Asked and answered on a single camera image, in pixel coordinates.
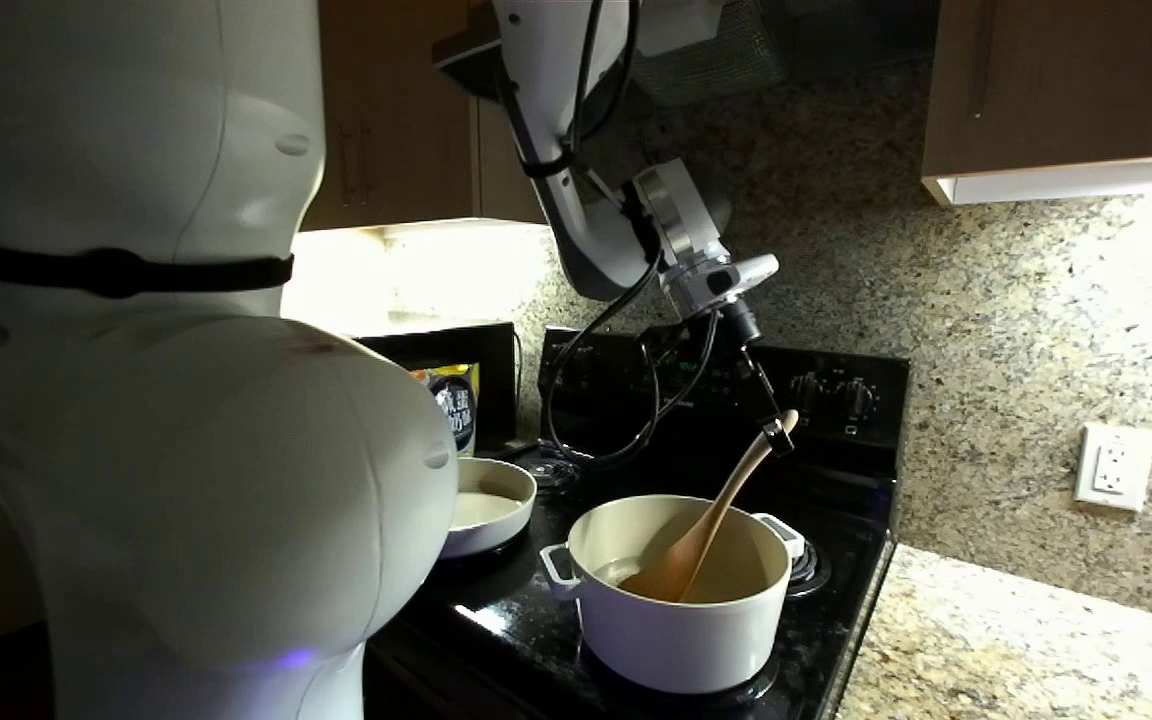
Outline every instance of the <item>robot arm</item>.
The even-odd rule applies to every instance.
[[[681,321],[722,313],[735,321],[739,346],[757,341],[759,330],[739,295],[781,265],[774,258],[730,261],[717,209],[685,162],[646,166],[623,187],[598,187],[593,200],[576,182],[583,128],[605,123],[614,109],[639,38],[653,31],[653,51],[658,51],[689,43],[697,28],[645,28],[639,0],[493,0],[493,8],[500,42],[476,48],[470,64],[488,64],[495,77],[485,91],[507,111],[573,290],[612,301],[656,268]]]

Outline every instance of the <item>granite countertop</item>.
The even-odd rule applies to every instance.
[[[1152,718],[1152,614],[896,550],[840,720]]]

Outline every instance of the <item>pot handle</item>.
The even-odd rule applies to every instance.
[[[543,575],[549,575],[551,597],[555,597],[555,601],[573,601],[576,588],[581,588],[581,575],[563,575],[555,552],[569,556],[569,545],[543,545],[543,550],[538,550],[538,568],[543,568]]]
[[[781,517],[770,513],[749,513],[749,517],[762,523],[770,538],[781,538],[787,564],[795,564],[807,552],[807,542],[795,528],[787,528]]]

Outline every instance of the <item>electrical outlet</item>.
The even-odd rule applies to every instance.
[[[1146,495],[1152,433],[1089,426],[1075,499],[1138,513]]]

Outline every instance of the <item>stove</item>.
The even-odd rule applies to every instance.
[[[555,359],[573,333],[543,338]],[[717,696],[664,696],[606,674],[555,601],[536,552],[561,545],[573,519],[605,499],[639,493],[717,495],[722,474],[770,418],[766,393],[717,349],[703,382],[614,466],[588,466],[536,448],[500,448],[536,474],[538,505],[525,538],[470,560],[445,560],[400,619],[371,639],[367,707],[395,718],[420,700],[435,718],[830,718],[845,696],[868,614],[892,556],[896,453],[907,365],[805,349],[752,351],[781,407],[799,407],[795,448],[774,453],[735,495],[749,513],[774,513],[807,538],[816,568],[787,588],[770,661]],[[697,351],[656,367],[681,388]],[[653,385],[635,338],[593,338],[569,357],[549,418],[563,443],[606,453],[653,418]]]

